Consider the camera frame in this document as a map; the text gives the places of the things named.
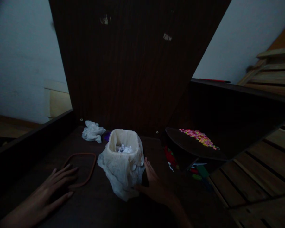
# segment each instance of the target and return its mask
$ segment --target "crumpled tissue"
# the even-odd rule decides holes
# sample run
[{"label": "crumpled tissue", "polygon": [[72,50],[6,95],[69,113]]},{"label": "crumpled tissue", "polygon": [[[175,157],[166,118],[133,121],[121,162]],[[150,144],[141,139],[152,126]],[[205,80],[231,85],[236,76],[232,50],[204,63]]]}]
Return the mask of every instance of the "crumpled tissue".
[{"label": "crumpled tissue", "polygon": [[106,130],[90,120],[86,120],[85,125],[87,127],[82,132],[82,138],[87,141],[96,140],[98,143],[101,143],[101,135],[105,133]]}]

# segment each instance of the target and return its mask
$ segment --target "plastic bag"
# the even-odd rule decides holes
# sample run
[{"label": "plastic bag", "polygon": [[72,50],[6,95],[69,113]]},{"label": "plastic bag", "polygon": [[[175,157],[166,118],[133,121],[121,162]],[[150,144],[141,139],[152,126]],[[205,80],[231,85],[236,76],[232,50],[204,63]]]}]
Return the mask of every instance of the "plastic bag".
[{"label": "plastic bag", "polygon": [[98,143],[101,143],[101,135],[105,133],[106,130],[90,120],[86,120],[85,124],[87,127],[82,132],[82,138],[87,141],[96,140]]},{"label": "plastic bag", "polygon": [[[116,152],[116,146],[122,144],[130,146],[133,152]],[[142,183],[145,170],[142,145],[135,131],[115,129],[111,132],[109,142],[97,160],[110,180],[113,192],[124,201],[139,196],[139,192],[132,187]]]}]

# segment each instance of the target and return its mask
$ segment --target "pile of candy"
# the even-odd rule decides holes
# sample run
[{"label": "pile of candy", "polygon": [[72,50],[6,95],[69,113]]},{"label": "pile of candy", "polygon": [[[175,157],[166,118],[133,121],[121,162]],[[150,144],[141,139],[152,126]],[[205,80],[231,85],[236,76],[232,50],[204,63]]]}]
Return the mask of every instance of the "pile of candy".
[{"label": "pile of candy", "polygon": [[180,129],[181,132],[184,132],[185,134],[189,135],[192,138],[195,138],[199,142],[201,142],[204,146],[212,147],[213,149],[217,150],[218,147],[213,145],[213,142],[205,135],[204,133],[196,130],[190,130],[190,129]]}]

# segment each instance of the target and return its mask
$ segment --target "right hand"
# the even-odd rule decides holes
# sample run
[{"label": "right hand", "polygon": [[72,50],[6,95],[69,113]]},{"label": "right hand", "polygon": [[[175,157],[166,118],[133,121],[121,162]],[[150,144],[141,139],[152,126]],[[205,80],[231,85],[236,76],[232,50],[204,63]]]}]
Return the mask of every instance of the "right hand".
[{"label": "right hand", "polygon": [[146,194],[157,203],[161,203],[170,207],[170,204],[175,201],[176,196],[161,183],[152,165],[150,164],[150,161],[148,161],[147,158],[145,158],[144,164],[149,181],[149,187],[135,185],[134,188]]}]

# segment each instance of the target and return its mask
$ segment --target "finger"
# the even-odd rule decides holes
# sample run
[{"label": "finger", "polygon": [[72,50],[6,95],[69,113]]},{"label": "finger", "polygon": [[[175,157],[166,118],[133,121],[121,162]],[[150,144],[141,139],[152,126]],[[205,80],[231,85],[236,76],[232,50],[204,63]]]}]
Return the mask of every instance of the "finger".
[{"label": "finger", "polygon": [[146,168],[146,173],[147,173],[147,178],[149,181],[152,181],[155,179],[155,177],[152,175],[152,172],[151,172],[151,169],[149,167],[149,163],[148,163],[148,160],[147,158],[145,158],[145,168]]},{"label": "finger", "polygon": [[148,188],[142,185],[135,185],[134,189],[147,195]]},{"label": "finger", "polygon": [[57,183],[55,183],[51,189],[50,189],[50,194],[52,195],[57,189],[61,188],[63,185],[65,185],[67,182],[74,181],[76,180],[77,176],[69,176],[69,177],[64,177]]},{"label": "finger", "polygon": [[58,172],[56,172],[52,177],[55,178],[58,175],[60,175],[61,173],[63,173],[64,171],[66,171],[69,167],[71,166],[71,164],[68,164],[67,166],[65,166],[63,169],[59,170]]},{"label": "finger", "polygon": [[62,178],[66,177],[66,176],[69,176],[70,174],[74,173],[75,171],[77,171],[78,168],[74,168],[74,169],[71,169],[71,170],[68,170],[68,171],[65,171],[63,173],[61,173],[59,176],[55,177],[52,181],[52,184],[55,184],[57,183],[58,181],[60,181]]},{"label": "finger", "polygon": [[53,210],[57,209],[60,205],[62,205],[68,198],[73,195],[73,192],[68,192],[60,197],[58,200],[54,201],[50,205],[46,207],[47,213],[52,212]]},{"label": "finger", "polygon": [[152,171],[152,174],[153,174],[157,179],[159,179],[159,177],[158,177],[158,175],[156,174],[155,170],[153,169],[153,167],[152,167],[150,161],[148,161],[148,163],[149,163],[149,167],[150,167],[150,169],[151,169],[151,171]]}]

